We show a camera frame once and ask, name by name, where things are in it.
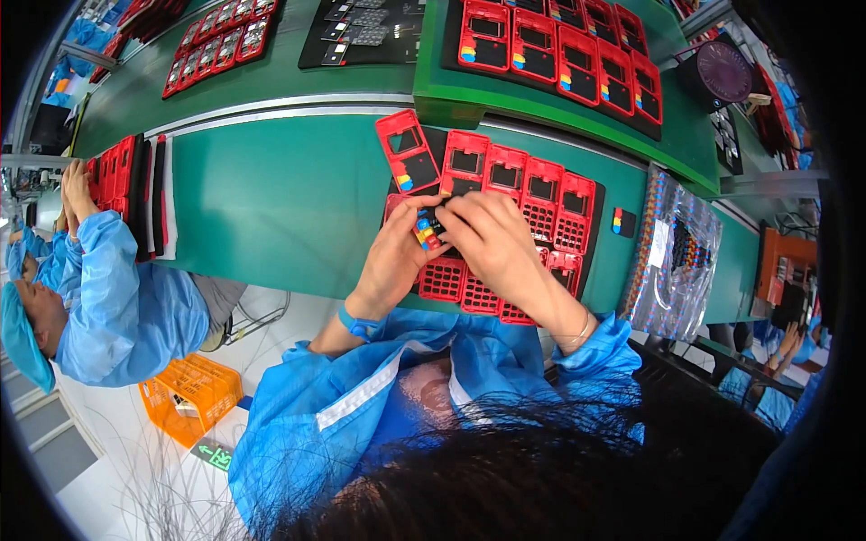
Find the orange plastic basket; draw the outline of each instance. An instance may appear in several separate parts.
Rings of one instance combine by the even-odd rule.
[[[173,360],[164,372],[139,383],[151,422],[186,448],[192,448],[241,398],[241,375],[195,353]],[[195,406],[198,416],[180,415],[172,395]]]

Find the wrist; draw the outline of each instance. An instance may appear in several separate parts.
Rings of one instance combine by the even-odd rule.
[[[393,306],[382,306],[381,303],[357,289],[346,297],[346,313],[355,319],[381,321],[391,310],[393,310]]]

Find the red plastic frame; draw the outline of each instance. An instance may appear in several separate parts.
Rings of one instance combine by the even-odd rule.
[[[113,166],[114,186],[112,199],[118,199],[129,195],[129,183],[132,180],[132,155],[135,152],[135,136],[123,138],[114,146]]]
[[[184,32],[184,37],[180,38],[180,43],[178,44],[178,50],[174,52],[174,59],[180,60],[187,53],[190,52],[190,49],[193,47],[192,41],[196,38],[196,34],[198,33],[199,27],[202,26],[202,22],[195,21],[191,24]]]
[[[460,302],[466,280],[466,261],[437,257],[421,269],[418,296],[422,299]]]
[[[98,203],[100,201],[100,168],[96,163],[96,158],[90,158],[87,162],[87,172],[90,173],[90,184],[88,185],[90,198]]]
[[[633,81],[634,74],[632,73],[631,57],[619,47],[614,47],[605,40],[596,40],[596,43],[598,44],[598,74],[600,75],[598,85],[601,89],[601,103],[625,116],[634,116],[635,101],[632,96],[635,95],[635,83]],[[612,61],[621,67],[626,81],[619,81],[616,77],[611,77],[611,75],[604,71],[604,59]],[[625,92],[629,94],[629,108],[627,110],[611,102],[609,98],[605,98],[605,95],[609,95],[610,92],[611,78],[625,85]]]
[[[270,5],[267,4],[267,1],[268,0],[255,0],[253,2],[253,10],[250,16],[258,18],[263,15],[270,15],[271,13],[274,13],[274,11],[276,11],[277,4],[280,3],[280,0],[274,0]]]
[[[544,266],[544,268],[547,268],[547,256],[550,253],[550,250],[542,246],[536,246],[535,250],[538,252],[539,258],[541,259],[541,265]],[[499,321],[513,325],[535,325],[535,321],[533,321],[532,318],[527,316],[520,308],[506,300],[502,301],[502,308],[499,312]]]
[[[396,137],[412,129],[415,130],[415,134],[417,135],[417,146],[403,152],[394,152],[393,149],[391,149],[391,137]],[[401,194],[409,195],[439,182],[441,176],[439,166],[436,164],[436,160],[433,159],[433,154],[430,152],[430,145],[427,144],[427,138],[424,137],[424,131],[421,129],[421,125],[418,123],[418,117],[415,115],[414,111],[406,109],[405,111],[400,111],[399,113],[394,113],[384,117],[383,119],[377,120],[376,133],[379,136],[379,143],[382,144],[382,149],[385,151],[385,157],[388,159],[388,165],[391,167],[391,174],[394,175],[397,189]],[[426,153],[430,162],[433,164],[436,178],[426,184],[415,185],[414,180],[406,171],[402,160],[414,158],[422,153]]]
[[[542,48],[524,42],[520,38],[520,28],[526,27],[550,38],[550,47]],[[526,49],[536,49],[545,55],[553,57],[553,76],[534,74],[523,69],[526,63],[524,53]],[[556,74],[556,22],[550,17],[545,17],[529,10],[517,8],[514,10],[514,25],[511,28],[511,64],[508,66],[513,73],[535,79],[536,81],[553,84],[558,79]]]
[[[565,208],[565,194],[572,193],[585,199],[583,213]],[[592,229],[592,212],[595,202],[595,183],[586,177],[568,171],[559,185],[559,207],[556,210],[556,227],[553,231],[553,249],[569,254],[586,254],[586,243]]]
[[[484,160],[484,184],[481,191],[498,191],[514,200],[517,208],[520,208],[520,200],[523,197],[523,184],[526,182],[527,161],[529,154],[516,148],[492,144],[488,148],[487,159]],[[517,170],[517,187],[510,188],[493,182],[494,165],[502,165],[508,170]]]
[[[221,35],[226,30],[231,29],[235,26],[235,24],[231,20],[231,16],[233,13],[235,13],[236,7],[237,0],[231,0],[230,2],[226,2],[218,8],[219,13],[216,14],[214,24],[210,27],[211,38]]]
[[[559,5],[557,0],[547,0],[547,14],[562,28],[565,25],[569,29],[573,29],[576,32],[580,32],[581,34],[589,33],[589,30],[586,28],[586,9],[584,9],[584,0],[573,0],[574,9],[567,8],[565,6]],[[562,13],[571,14],[572,16],[578,17],[580,21],[583,23],[583,27],[574,26],[571,23],[567,23],[562,18]]]
[[[527,170],[523,183],[523,216],[529,222],[529,230],[533,238],[539,241],[553,241],[553,220],[559,204],[559,190],[565,167],[541,158],[532,156],[527,161]],[[530,190],[533,177],[539,177],[545,183],[556,183],[551,187],[551,200],[534,196]]]
[[[391,213],[394,212],[394,209],[396,209],[400,203],[411,198],[412,196],[404,196],[403,194],[388,194],[388,197],[385,198],[385,219],[383,220],[383,223],[388,221],[388,218],[391,217]]]
[[[180,70],[180,76],[178,77],[178,85],[176,92],[186,90],[187,88],[191,87],[196,83],[196,67],[198,66],[198,59],[201,58],[203,49],[204,45],[198,48],[194,48],[187,55],[184,66]]]
[[[460,130],[451,130],[448,132],[448,142],[445,144],[445,160],[442,166],[442,181],[439,183],[439,195],[443,197],[451,197],[462,196],[466,193],[455,193],[455,177],[477,184],[476,189],[468,191],[481,191],[481,188],[484,186],[484,167],[487,162],[489,146],[490,138],[486,135],[461,132]],[[466,172],[454,169],[451,161],[456,151],[478,155],[475,172]]]
[[[626,53],[635,51],[639,55],[649,57],[650,49],[647,47],[647,36],[643,33],[643,23],[641,22],[641,18],[618,3],[613,4],[613,10],[615,15],[614,18],[617,21],[619,46],[622,47]],[[631,25],[637,30],[637,35],[633,36],[633,39],[629,37],[629,33],[625,31],[623,20],[631,23]]]
[[[647,88],[639,82],[637,78],[637,70],[641,70],[649,76],[652,81],[653,88]],[[644,116],[653,124],[662,125],[662,79],[658,74],[658,67],[653,64],[649,58],[641,55],[636,50],[631,51],[631,80],[633,81],[633,90],[635,94],[635,114]],[[653,117],[643,110],[643,95],[651,94],[658,101],[658,118]]]
[[[502,25],[502,36],[493,37],[474,32],[469,24],[472,19],[483,19]],[[490,66],[475,61],[475,38],[483,38],[496,42],[505,48],[505,66]],[[466,68],[480,69],[495,74],[504,74],[511,64],[511,10],[503,5],[497,5],[486,0],[466,0],[463,3],[463,23],[460,31],[460,47],[457,48],[457,63]]]
[[[247,34],[249,32],[255,30],[256,27],[262,23],[265,24],[265,30],[262,33],[262,40],[259,42],[258,47],[244,52],[243,38],[247,37]],[[235,63],[243,64],[244,62],[249,62],[261,56],[265,52],[265,45],[268,43],[268,34],[270,34],[270,15],[259,17],[244,24],[243,34],[241,35],[241,39],[237,42],[237,49],[235,51]]]
[[[110,205],[114,199],[114,179],[117,177],[117,147],[102,153],[100,158],[100,204]]]
[[[238,12],[241,6],[245,3],[249,3],[249,9],[243,12]],[[247,22],[250,16],[252,16],[254,6],[255,0],[240,0],[240,2],[235,5],[235,9],[231,12],[231,26],[237,27]]]
[[[231,54],[227,56],[220,55],[223,51],[223,44],[233,35],[237,35],[237,41],[235,41],[235,46],[231,49]],[[214,57],[214,67],[210,70],[213,74],[220,74],[235,66],[235,56],[242,36],[243,28],[234,29],[223,34],[219,42],[219,49],[216,51],[216,56]]]
[[[120,58],[120,53],[123,52],[123,48],[126,46],[126,42],[128,41],[128,35],[121,33],[115,34],[110,40],[108,40],[106,47],[102,50],[102,54],[105,56],[111,56],[117,60]],[[106,75],[108,75],[108,70],[102,66],[97,66],[93,74],[90,75],[90,84],[96,84],[99,81],[102,81],[102,78]]]
[[[207,42],[210,39],[210,30],[213,29],[213,24],[217,20],[219,10],[219,8],[215,8],[211,11],[208,11],[208,14],[205,15],[204,18],[202,18],[202,23],[198,25],[196,35],[192,38],[192,45],[190,46],[190,48],[198,47],[199,45]]]
[[[219,47],[222,42],[223,37],[221,35],[218,35],[217,37],[202,46],[202,54],[198,57],[198,63],[196,64],[196,81],[207,79],[214,73],[213,69],[217,63],[217,53],[219,52]],[[210,60],[204,61],[204,54],[208,52],[209,48]]]
[[[578,286],[580,285],[580,269],[583,266],[583,259],[579,255],[567,254],[553,250],[547,256],[547,270],[556,276],[556,273],[563,275],[570,274],[568,281],[565,283],[565,289],[572,297],[577,298]]]
[[[596,10],[601,11],[604,14],[604,17],[607,19],[606,21],[602,21],[597,19],[592,15],[590,8],[595,8]],[[619,34],[617,27],[617,16],[613,13],[613,8],[611,5],[604,0],[584,0],[584,11],[586,13],[586,29],[590,34],[596,36],[602,42],[608,42],[611,45],[619,47]],[[602,26],[611,31],[613,34],[613,39],[616,42],[609,42],[602,36],[598,35],[598,27]]]
[[[467,267],[460,307],[464,312],[486,313],[495,316],[499,315],[502,310],[502,299],[485,286],[484,282],[472,274],[472,271]]]
[[[165,77],[165,86],[163,87],[163,100],[178,92],[178,83],[180,82],[180,73],[182,71],[184,71],[184,64],[185,63],[186,63],[186,57],[184,56],[182,58],[175,60],[171,64],[171,68],[168,70],[168,75],[166,75],[166,77]],[[174,69],[178,67],[178,64],[180,64],[179,71],[178,71],[178,78],[173,83],[171,83],[171,82],[169,82],[169,79],[171,78],[171,72],[173,72]]]
[[[589,69],[584,66],[577,66],[570,63],[565,57],[565,48],[574,48],[581,53],[587,55],[590,59]],[[598,72],[600,70],[598,59],[598,40],[586,34],[581,34],[571,26],[559,25],[559,44],[557,46],[559,54],[557,55],[556,67],[559,74],[559,80],[556,84],[557,92],[572,100],[582,103],[585,106],[595,107],[601,100],[601,84]],[[595,100],[590,100],[585,96],[572,91],[572,84],[578,77],[584,77],[588,81],[595,79]]]

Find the teal work surface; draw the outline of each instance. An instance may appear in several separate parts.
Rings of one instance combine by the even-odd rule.
[[[391,173],[376,138],[375,115],[326,115],[248,122],[174,139],[178,258],[165,264],[263,287],[343,299],[354,288],[376,237]],[[607,189],[583,301],[614,310],[635,240],[611,231],[613,210],[640,215],[646,173],[549,139],[482,126],[493,142],[561,163]],[[348,139],[334,134],[351,133]],[[727,248],[726,222],[717,280],[736,267],[754,272]],[[730,285],[741,287],[736,276]],[[708,315],[734,321],[738,303],[714,287]],[[410,295],[402,306],[456,312],[455,304]]]

